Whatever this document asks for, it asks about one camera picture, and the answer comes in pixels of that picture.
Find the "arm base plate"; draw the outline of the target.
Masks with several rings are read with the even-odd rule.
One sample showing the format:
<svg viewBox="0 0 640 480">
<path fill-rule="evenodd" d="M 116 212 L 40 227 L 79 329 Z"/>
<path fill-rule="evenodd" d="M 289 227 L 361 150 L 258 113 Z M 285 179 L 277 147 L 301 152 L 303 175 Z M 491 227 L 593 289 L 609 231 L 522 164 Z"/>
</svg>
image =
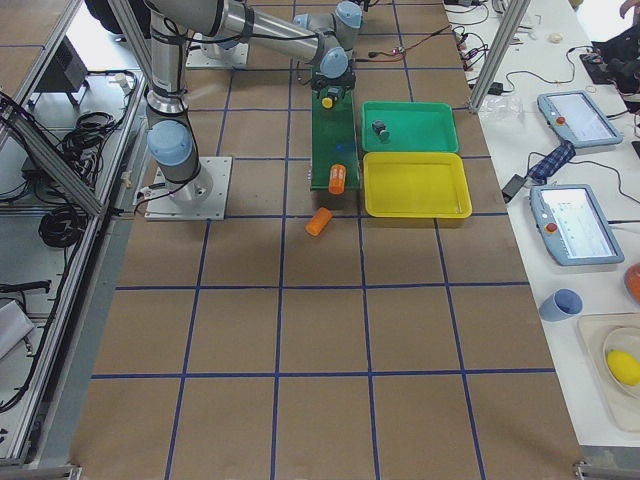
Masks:
<svg viewBox="0 0 640 480">
<path fill-rule="evenodd" d="M 223 220 L 233 159 L 201 157 L 199 174 L 182 186 L 169 182 L 147 195 L 148 221 Z"/>
<path fill-rule="evenodd" d="M 245 69 L 248 53 L 249 46 L 242 43 L 230 49 L 214 44 L 198 44 L 190 49 L 186 67 L 192 70 Z"/>
</svg>

